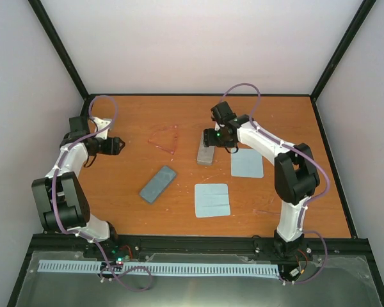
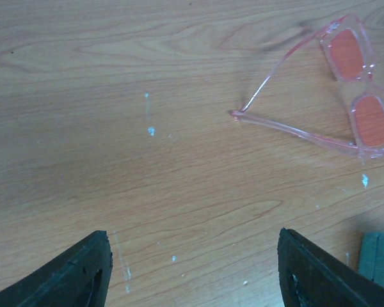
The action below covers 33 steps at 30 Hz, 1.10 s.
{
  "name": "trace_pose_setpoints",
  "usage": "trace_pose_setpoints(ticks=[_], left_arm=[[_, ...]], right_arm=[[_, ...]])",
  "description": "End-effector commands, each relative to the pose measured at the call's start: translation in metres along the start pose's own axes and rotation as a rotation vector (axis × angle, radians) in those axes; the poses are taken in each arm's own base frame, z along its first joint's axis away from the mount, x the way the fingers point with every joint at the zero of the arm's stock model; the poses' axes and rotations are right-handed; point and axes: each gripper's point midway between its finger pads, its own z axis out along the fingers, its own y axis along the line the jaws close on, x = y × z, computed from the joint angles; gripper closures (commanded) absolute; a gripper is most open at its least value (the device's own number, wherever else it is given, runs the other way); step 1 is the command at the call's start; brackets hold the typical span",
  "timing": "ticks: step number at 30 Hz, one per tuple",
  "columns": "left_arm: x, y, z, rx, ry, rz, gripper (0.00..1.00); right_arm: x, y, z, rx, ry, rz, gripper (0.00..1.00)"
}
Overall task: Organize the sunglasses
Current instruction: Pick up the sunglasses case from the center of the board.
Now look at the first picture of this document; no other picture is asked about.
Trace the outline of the grey green-lined glasses case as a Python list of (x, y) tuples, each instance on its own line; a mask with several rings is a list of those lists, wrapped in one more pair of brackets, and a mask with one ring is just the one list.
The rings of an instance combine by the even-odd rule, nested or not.
[(196, 162), (198, 165), (211, 166), (214, 159), (214, 146), (204, 146), (204, 135), (201, 135)]

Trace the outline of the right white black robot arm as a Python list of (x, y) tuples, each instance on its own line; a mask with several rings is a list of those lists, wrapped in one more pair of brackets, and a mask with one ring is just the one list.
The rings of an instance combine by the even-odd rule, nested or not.
[(280, 258), (292, 255), (304, 238), (307, 202), (320, 184), (311, 149), (295, 145), (263, 129), (247, 114), (237, 116), (227, 102), (211, 109), (215, 128), (204, 130), (204, 146), (239, 150), (249, 146), (274, 166), (275, 191), (282, 201), (279, 224), (274, 232), (274, 250)]

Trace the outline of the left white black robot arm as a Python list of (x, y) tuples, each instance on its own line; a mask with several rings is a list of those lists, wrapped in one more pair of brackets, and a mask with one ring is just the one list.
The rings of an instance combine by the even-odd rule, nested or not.
[(125, 146), (119, 137), (109, 137), (113, 119), (76, 116), (69, 119), (70, 132), (60, 143), (60, 154), (52, 169), (31, 184), (38, 216), (45, 231), (74, 234), (98, 242), (106, 257), (119, 253), (120, 241), (114, 226), (95, 217), (79, 183), (82, 168), (90, 157), (118, 155)]

